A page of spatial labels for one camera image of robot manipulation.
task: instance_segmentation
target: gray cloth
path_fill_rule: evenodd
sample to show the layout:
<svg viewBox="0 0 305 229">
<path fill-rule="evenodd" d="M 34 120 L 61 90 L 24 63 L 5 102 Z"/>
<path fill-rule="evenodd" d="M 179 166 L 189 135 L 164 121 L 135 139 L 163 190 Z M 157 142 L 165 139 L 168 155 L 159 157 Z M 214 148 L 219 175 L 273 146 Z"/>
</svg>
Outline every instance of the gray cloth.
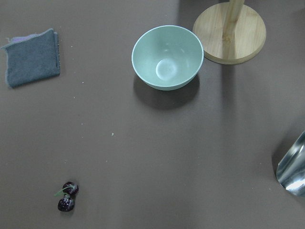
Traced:
<svg viewBox="0 0 305 229">
<path fill-rule="evenodd" d="M 5 78 L 10 87 L 60 74 L 58 35 L 53 29 L 9 42 L 1 48 L 7 54 Z"/>
</svg>

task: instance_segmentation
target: light green bowl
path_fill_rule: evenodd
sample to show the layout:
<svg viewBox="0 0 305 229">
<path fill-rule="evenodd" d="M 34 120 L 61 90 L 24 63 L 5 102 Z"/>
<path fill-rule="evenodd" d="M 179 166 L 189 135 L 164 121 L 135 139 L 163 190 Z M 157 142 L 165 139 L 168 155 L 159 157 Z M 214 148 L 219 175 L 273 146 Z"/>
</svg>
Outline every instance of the light green bowl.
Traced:
<svg viewBox="0 0 305 229">
<path fill-rule="evenodd" d="M 197 36 L 175 25 L 156 27 L 143 34 L 132 51 L 132 66 L 149 86 L 169 91 L 188 84 L 203 63 Z"/>
</svg>

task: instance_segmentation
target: cherry stem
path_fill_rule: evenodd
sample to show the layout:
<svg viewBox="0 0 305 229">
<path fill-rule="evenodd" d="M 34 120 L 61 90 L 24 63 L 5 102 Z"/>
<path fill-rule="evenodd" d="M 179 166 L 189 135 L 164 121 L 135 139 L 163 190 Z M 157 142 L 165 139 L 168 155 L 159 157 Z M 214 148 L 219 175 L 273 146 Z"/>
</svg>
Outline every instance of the cherry stem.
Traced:
<svg viewBox="0 0 305 229">
<path fill-rule="evenodd" d="M 62 194 L 68 195 L 68 193 L 63 192 L 63 190 L 65 190 L 67 188 L 70 188 L 70 187 L 72 187 L 72 185 L 69 185 L 68 187 L 63 188 L 62 190 L 59 190 L 57 193 L 54 194 L 54 196 L 57 197 L 57 196 L 62 195 Z"/>
</svg>

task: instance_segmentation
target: round wooden base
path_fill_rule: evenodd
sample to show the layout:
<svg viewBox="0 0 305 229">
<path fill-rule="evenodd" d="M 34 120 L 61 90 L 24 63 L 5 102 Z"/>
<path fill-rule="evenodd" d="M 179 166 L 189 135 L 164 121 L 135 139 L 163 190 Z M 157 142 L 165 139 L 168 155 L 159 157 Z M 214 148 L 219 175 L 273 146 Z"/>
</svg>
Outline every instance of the round wooden base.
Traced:
<svg viewBox="0 0 305 229">
<path fill-rule="evenodd" d="M 235 28 L 235 36 L 223 39 L 223 26 L 229 3 L 219 3 L 206 9 L 197 18 L 193 32 L 200 39 L 204 56 L 214 62 L 237 64 L 259 53 L 266 40 L 263 19 L 252 8 L 243 5 Z"/>
</svg>

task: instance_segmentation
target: brown table surface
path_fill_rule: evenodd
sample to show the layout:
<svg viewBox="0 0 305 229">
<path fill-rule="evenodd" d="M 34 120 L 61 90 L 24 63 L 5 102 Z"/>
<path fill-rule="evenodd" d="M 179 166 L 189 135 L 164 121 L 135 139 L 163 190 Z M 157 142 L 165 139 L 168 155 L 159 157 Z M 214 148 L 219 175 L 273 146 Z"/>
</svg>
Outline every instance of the brown table surface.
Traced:
<svg viewBox="0 0 305 229">
<path fill-rule="evenodd" d="M 143 83 L 137 39 L 192 29 L 216 0 L 0 0 L 6 38 L 59 34 L 61 74 L 16 89 L 0 52 L 3 229 L 298 229 L 304 198 L 275 178 L 305 130 L 305 3 L 250 1 L 261 52 L 239 65 L 204 60 L 175 91 Z M 54 197 L 80 186 L 72 212 Z"/>
</svg>

